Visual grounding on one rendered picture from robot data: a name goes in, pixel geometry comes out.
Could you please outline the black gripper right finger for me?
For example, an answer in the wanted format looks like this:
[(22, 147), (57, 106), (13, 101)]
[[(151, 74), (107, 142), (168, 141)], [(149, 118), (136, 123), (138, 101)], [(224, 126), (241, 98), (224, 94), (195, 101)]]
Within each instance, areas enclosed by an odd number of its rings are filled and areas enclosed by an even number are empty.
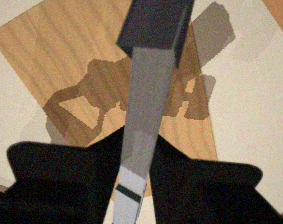
[(258, 166), (191, 159), (158, 134), (149, 171), (156, 224), (176, 224), (197, 182), (252, 185), (263, 177)]

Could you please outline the wooden board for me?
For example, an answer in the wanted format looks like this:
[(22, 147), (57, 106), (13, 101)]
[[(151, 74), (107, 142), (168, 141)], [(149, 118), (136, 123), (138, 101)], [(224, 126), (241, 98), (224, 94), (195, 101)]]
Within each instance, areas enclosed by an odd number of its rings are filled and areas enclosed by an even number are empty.
[[(70, 146), (125, 125), (131, 62), (115, 43), (132, 0), (43, 0), (0, 27), (0, 51)], [(217, 160), (190, 19), (159, 135), (191, 159)]]

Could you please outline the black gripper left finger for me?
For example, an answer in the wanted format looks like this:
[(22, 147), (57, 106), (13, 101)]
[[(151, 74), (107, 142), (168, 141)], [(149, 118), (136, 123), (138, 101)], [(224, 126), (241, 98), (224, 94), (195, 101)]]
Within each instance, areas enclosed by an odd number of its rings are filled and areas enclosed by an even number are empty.
[(7, 158), (14, 179), (85, 184), (89, 224), (103, 224), (120, 169), (124, 126), (86, 148), (36, 141), (12, 144)]

